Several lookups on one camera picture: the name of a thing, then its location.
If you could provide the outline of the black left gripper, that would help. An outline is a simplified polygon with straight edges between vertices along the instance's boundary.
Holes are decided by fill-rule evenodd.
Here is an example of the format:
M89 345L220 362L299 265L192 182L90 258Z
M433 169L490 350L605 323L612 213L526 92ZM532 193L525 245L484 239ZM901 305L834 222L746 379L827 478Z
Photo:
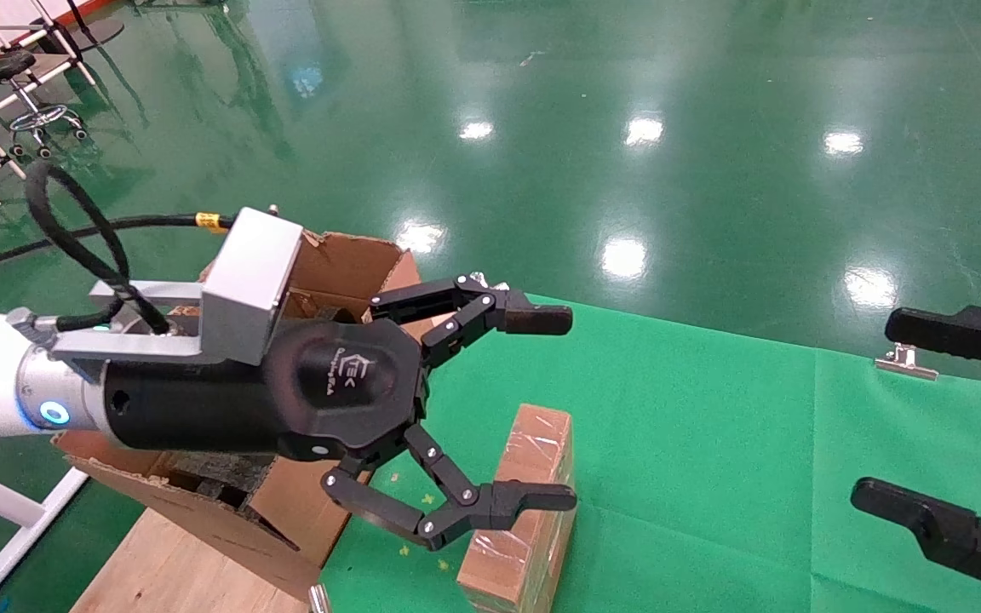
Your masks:
M370 463L396 455L404 434L404 448L446 496L432 512L362 484L351 457L322 486L347 512L429 551L470 531L510 531L526 511L575 509L577 494L565 484L472 484L424 427L412 426L425 414L421 362L438 368L491 330L565 336L571 307L535 304L467 274L374 295L370 317L378 321L285 319L258 365L110 362L106 428L129 449ZM399 326L440 317L422 348Z

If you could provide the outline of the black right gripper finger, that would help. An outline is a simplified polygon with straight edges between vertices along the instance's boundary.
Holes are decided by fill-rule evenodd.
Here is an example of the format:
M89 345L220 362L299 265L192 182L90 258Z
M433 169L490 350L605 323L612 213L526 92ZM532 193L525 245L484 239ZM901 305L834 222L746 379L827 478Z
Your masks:
M889 314L885 337L927 352L981 360L981 307L946 315L900 307Z
M850 501L915 537L924 559L981 582L981 516L879 478L860 478Z

